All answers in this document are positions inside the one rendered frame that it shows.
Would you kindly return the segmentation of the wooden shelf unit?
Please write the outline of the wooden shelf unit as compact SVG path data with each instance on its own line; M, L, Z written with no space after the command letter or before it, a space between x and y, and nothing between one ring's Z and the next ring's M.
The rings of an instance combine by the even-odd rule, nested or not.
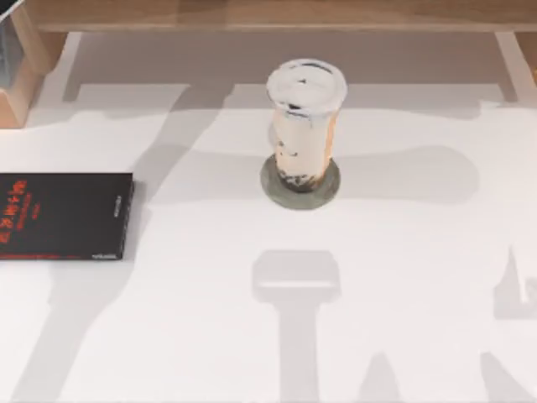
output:
M499 35L537 86L537 0L29 0L47 34L81 35L66 97L83 84L261 84L318 58L360 85L497 84L514 97Z

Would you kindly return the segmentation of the black book red lettering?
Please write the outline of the black book red lettering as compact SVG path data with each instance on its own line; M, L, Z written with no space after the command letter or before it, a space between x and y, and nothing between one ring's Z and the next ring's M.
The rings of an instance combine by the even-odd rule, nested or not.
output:
M130 173L0 173L0 260L120 260Z

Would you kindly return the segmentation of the milk tea cup white lid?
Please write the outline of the milk tea cup white lid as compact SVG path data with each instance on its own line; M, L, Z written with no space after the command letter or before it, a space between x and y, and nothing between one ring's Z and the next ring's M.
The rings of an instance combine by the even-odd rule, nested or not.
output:
M347 97L345 76L323 60L295 59L276 68L266 87L274 105L279 178L293 191L313 191L331 163L336 120Z

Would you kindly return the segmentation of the grey round coaster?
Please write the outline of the grey round coaster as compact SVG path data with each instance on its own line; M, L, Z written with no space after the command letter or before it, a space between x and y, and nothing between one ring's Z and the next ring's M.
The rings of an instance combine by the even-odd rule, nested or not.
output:
M265 195L276 204L291 210L314 210L330 202L341 184L341 172L334 159L322 178L287 175L276 165L275 155L268 157L260 170Z

